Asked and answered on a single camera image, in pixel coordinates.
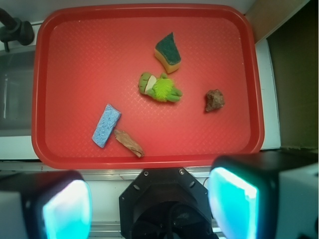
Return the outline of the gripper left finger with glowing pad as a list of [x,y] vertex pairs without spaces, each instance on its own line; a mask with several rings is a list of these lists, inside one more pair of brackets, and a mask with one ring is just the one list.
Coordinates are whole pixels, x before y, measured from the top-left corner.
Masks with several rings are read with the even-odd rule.
[[2,239],[87,239],[91,224],[91,191],[79,172],[1,176]]

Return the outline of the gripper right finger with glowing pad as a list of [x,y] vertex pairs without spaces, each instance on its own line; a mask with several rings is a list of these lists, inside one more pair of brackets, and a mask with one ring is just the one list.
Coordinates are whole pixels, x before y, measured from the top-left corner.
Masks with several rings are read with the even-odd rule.
[[316,239],[318,176],[314,152],[220,156],[207,185],[212,215],[228,239]]

